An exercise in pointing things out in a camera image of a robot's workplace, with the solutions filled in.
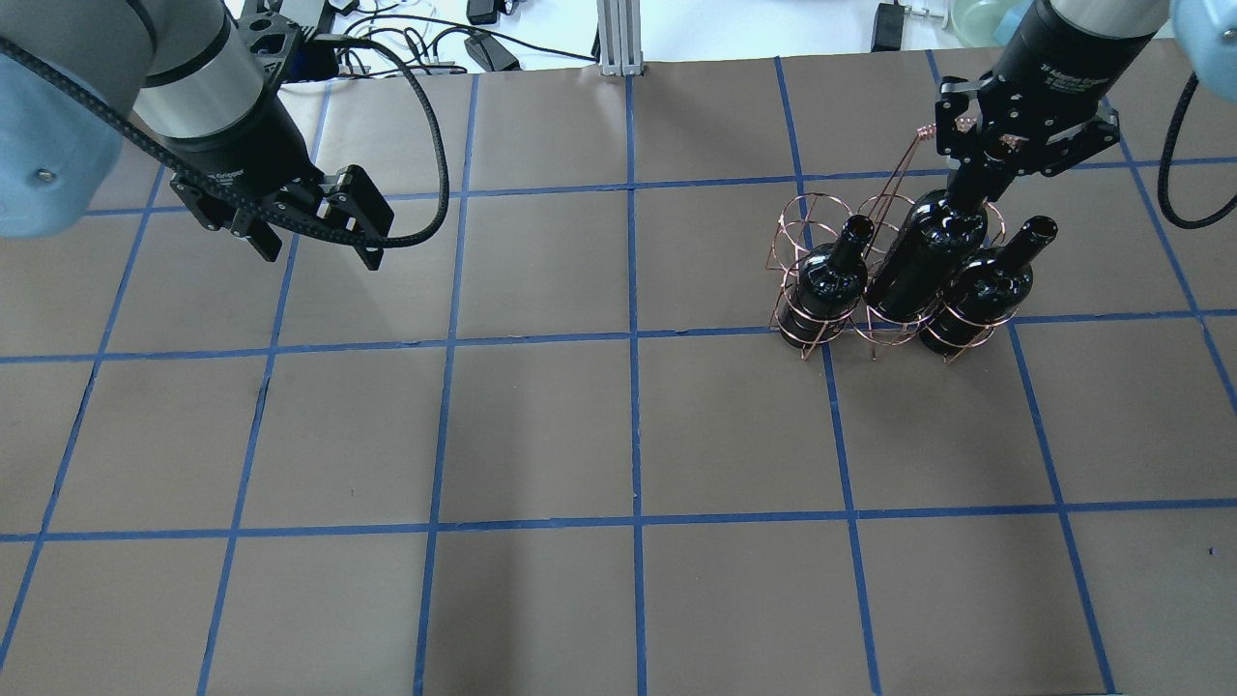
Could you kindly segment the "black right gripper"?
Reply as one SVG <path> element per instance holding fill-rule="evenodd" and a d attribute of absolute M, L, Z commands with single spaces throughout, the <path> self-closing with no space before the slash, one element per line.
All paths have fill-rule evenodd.
<path fill-rule="evenodd" d="M 1119 114 L 1095 91 L 1055 91 L 1037 80 L 944 75 L 936 150 L 957 164 L 988 161 L 1011 176 L 1059 176 L 1121 141 Z"/>

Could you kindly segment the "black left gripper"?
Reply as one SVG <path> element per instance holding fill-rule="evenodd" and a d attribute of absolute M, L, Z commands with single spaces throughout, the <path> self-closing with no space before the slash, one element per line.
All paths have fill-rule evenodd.
<path fill-rule="evenodd" d="M 313 163 L 293 125 L 235 125 L 193 138 L 171 138 L 177 171 L 171 189 L 207 229 L 226 230 L 275 263 L 282 239 L 275 229 L 306 234 L 319 227 L 333 244 L 353 247 L 367 272 L 379 272 L 395 211 L 366 171 L 349 164 L 327 176 Z"/>

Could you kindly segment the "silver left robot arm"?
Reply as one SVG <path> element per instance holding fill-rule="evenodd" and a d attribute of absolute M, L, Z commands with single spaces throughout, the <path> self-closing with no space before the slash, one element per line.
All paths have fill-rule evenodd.
<path fill-rule="evenodd" d="M 221 1 L 5 1 L 2 37 L 89 91 L 182 162 L 276 215 L 324 223 L 379 269 L 393 221 L 355 164 L 327 176 L 280 101 L 306 33 L 275 5 L 235 19 Z M 116 164 L 121 136 L 14 57 L 2 57 L 6 239 L 66 232 Z"/>

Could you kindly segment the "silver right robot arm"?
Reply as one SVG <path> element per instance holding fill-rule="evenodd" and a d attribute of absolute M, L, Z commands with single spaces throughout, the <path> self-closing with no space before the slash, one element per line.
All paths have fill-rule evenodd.
<path fill-rule="evenodd" d="M 1056 176 L 1119 141 L 1102 101 L 1166 25 L 1194 75 L 1235 99 L 1232 1 L 1034 1 L 995 66 L 944 75 L 936 152 L 964 176 Z"/>

